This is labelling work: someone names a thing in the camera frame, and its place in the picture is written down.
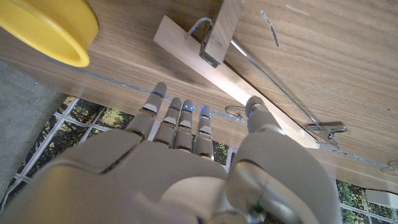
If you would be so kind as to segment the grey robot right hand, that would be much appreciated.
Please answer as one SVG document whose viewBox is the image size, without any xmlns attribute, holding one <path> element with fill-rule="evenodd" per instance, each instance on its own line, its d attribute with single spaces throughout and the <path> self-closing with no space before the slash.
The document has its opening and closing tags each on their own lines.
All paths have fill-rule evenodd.
<svg viewBox="0 0 398 224">
<path fill-rule="evenodd" d="M 174 99 L 153 140 L 165 97 L 158 83 L 124 129 L 61 153 L 8 205 L 2 223 L 341 223 L 322 165 L 279 126 L 258 96 L 229 169 L 213 158 L 211 113 L 192 134 L 191 101 Z"/>
</svg>

